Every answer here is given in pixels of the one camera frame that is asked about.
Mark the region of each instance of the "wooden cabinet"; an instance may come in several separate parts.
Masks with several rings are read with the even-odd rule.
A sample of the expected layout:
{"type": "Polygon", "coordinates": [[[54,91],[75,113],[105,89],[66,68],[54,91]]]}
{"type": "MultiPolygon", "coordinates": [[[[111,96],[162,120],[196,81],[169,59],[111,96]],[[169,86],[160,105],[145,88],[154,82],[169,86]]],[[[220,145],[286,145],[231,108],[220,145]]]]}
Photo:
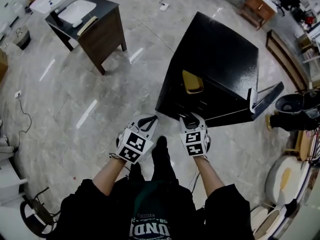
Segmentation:
{"type": "Polygon", "coordinates": [[[240,14],[259,30],[275,13],[276,5],[269,0],[246,0],[240,14]]]}

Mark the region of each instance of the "tiled floor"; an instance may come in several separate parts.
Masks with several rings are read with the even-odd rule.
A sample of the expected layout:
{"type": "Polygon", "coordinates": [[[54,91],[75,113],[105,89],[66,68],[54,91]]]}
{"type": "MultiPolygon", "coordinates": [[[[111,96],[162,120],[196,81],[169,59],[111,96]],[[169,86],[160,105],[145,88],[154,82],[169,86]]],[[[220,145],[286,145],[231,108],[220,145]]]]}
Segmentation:
{"type": "MultiPolygon", "coordinates": [[[[115,138],[136,114],[155,113],[162,83],[175,50],[188,25],[200,11],[235,30],[259,48],[259,89],[283,81],[282,94],[294,91],[290,79],[266,50],[266,33],[255,31],[238,15],[237,8],[224,0],[167,0],[170,7],[159,10],[159,0],[111,0],[120,4],[120,14],[128,51],[119,48],[104,63],[102,76],[80,47],[69,52],[43,19],[32,15],[26,22],[32,41],[24,51],[12,43],[4,48],[9,69],[0,85],[1,131],[12,143],[17,133],[29,125],[19,102],[32,117],[27,134],[21,134],[15,161],[29,183],[33,196],[49,186],[44,202],[53,212],[73,193],[82,179],[92,178],[116,150],[115,138]],[[145,25],[164,41],[159,39],[145,25]],[[141,56],[130,62],[140,48],[141,56]],[[47,66],[52,67],[44,75],[47,66]],[[97,104],[80,128],[76,125],[90,104],[97,104]]],[[[154,139],[168,138],[168,148],[175,173],[182,186],[193,179],[196,165],[182,147],[179,122],[162,114],[154,139]]],[[[281,155],[289,134],[281,129],[268,132],[264,115],[256,121],[210,128],[212,139],[208,158],[225,184],[235,183],[251,206],[264,198],[264,182],[274,161],[281,155]]],[[[149,180],[153,172],[150,156],[141,162],[149,180]]],[[[206,199],[202,181],[193,194],[196,207],[206,199]]]]}

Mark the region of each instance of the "black pants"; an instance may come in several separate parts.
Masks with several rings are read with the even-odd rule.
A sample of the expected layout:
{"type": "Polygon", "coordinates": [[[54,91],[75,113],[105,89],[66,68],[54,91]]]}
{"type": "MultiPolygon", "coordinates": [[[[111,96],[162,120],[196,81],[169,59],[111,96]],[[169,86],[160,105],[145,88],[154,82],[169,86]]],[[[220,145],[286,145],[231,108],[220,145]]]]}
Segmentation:
{"type": "Polygon", "coordinates": [[[281,112],[270,117],[270,125],[272,128],[280,127],[287,132],[311,131],[319,126],[317,120],[308,117],[304,113],[293,115],[281,112]]]}
{"type": "MultiPolygon", "coordinates": [[[[152,159],[154,164],[154,172],[151,179],[152,181],[164,180],[171,182],[177,179],[174,169],[172,168],[170,163],[170,156],[167,147],[157,145],[152,150],[152,159]]],[[[141,173],[140,167],[137,167],[135,165],[131,166],[129,179],[135,181],[145,180],[144,176],[141,173]]]]}

